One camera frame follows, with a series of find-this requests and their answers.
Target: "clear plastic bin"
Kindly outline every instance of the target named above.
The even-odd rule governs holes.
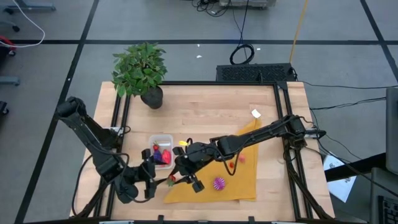
[[[170,152],[170,164],[166,165],[156,165],[155,170],[161,169],[171,169],[174,166],[174,154],[173,154],[173,136],[169,134],[155,134],[149,138],[149,149],[150,153],[154,154],[154,143],[157,143],[159,146],[160,153],[163,154],[164,150],[168,150]]]

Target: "black keyboard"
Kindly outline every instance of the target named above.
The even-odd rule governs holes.
[[[379,196],[379,223],[398,224],[398,200]]]

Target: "yellow cloth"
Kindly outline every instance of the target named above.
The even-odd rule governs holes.
[[[236,134],[244,134],[261,127],[261,120],[255,119]],[[244,163],[238,161],[236,173],[230,176],[222,162],[213,161],[197,172],[197,177],[202,181],[205,189],[195,193],[191,184],[174,185],[164,198],[164,203],[175,202],[219,202],[227,200],[256,200],[256,171],[257,171],[258,144],[246,147],[241,154]],[[235,162],[235,157],[227,161]],[[223,190],[215,190],[213,181],[216,177],[224,178],[226,186]]]

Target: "black metal frame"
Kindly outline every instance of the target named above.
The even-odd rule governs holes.
[[[282,111],[282,103],[280,101],[280,95],[279,95],[279,88],[282,89],[283,94],[284,94],[284,99],[285,99],[285,104],[287,108],[287,114],[292,114],[292,105],[290,104],[290,97],[289,97],[289,91],[287,89],[287,83],[286,82],[263,82],[263,83],[258,83],[258,82],[245,82],[245,81],[239,81],[239,82],[214,82],[214,81],[166,81],[163,82],[162,85],[254,85],[254,86],[272,86],[274,89],[274,95],[275,95],[275,103],[277,107],[277,113],[278,113],[278,118],[281,119],[283,117],[283,111]],[[118,116],[118,110],[120,108],[120,98],[116,98],[115,102],[115,108],[113,111],[113,117],[112,117],[112,123],[116,124],[117,116]],[[126,97],[125,104],[124,104],[124,110],[123,110],[123,116],[122,116],[122,123],[121,126],[125,126],[127,122],[127,115],[128,115],[128,110],[130,106],[130,97]],[[284,149],[286,150],[288,145],[286,145],[285,141],[282,141],[282,144],[284,145]],[[305,185],[306,180],[305,180],[305,174],[304,174],[304,168],[303,168],[303,163],[302,163],[302,158],[300,155],[299,151],[295,152],[295,156],[297,158],[297,170],[300,175],[301,180]],[[290,160],[290,154],[287,154],[287,159]],[[297,189],[294,181],[292,178],[289,176],[289,185],[290,185],[290,194],[292,197],[292,204],[293,204],[293,211],[294,211],[294,217],[296,220],[301,218],[300,214],[300,205],[299,205],[299,200],[297,197]],[[100,209],[101,209],[101,204],[102,200],[97,204],[96,210],[94,212],[94,216],[99,216],[100,215]],[[111,186],[109,190],[109,197],[107,201],[107,206],[106,206],[106,213],[105,216],[111,218],[112,215],[112,208],[113,208],[113,203],[114,203],[114,189],[113,186]],[[306,199],[304,199],[304,204],[305,204],[305,211],[307,214],[307,218],[313,218],[312,215],[312,209],[310,204],[307,202]],[[153,221],[148,221],[148,220],[135,220],[134,223],[151,223],[151,222],[156,222],[158,223],[159,220],[153,220]],[[191,223],[191,222],[184,222],[184,221],[178,221],[178,223]]]

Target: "wooden table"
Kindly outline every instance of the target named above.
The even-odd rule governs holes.
[[[303,83],[288,83],[289,96],[294,114],[311,121],[307,96]],[[131,98],[123,152],[131,157],[130,166],[138,166],[141,151],[148,148],[148,139],[153,134],[171,134],[174,142],[189,137],[194,141],[208,142],[209,138],[234,134],[253,120],[251,111],[261,114],[262,125],[278,119],[275,96],[271,86],[186,86],[164,85],[164,103],[158,110],[146,106],[139,97]],[[111,82],[104,82],[99,93],[94,119],[102,127],[109,127],[116,92]],[[118,122],[120,125],[124,99],[121,101]],[[308,146],[318,150],[316,140],[308,139]],[[215,203],[164,204],[167,184],[158,186],[155,198],[147,203],[122,204],[115,197],[112,219],[156,220],[164,215],[165,220],[229,220],[245,221],[254,216],[256,221],[294,221],[288,175],[282,158],[281,138],[259,144],[257,165],[257,201],[235,200]],[[325,211],[334,217],[330,195],[319,154],[302,149],[302,160],[309,191]],[[157,179],[166,177],[169,170],[159,171]],[[92,163],[84,169],[76,197],[76,209],[80,211],[98,188],[100,177]],[[143,199],[144,184],[136,184],[140,190],[137,199]],[[297,188],[301,216],[305,217],[301,191]],[[108,195],[104,196],[101,214],[104,215]]]

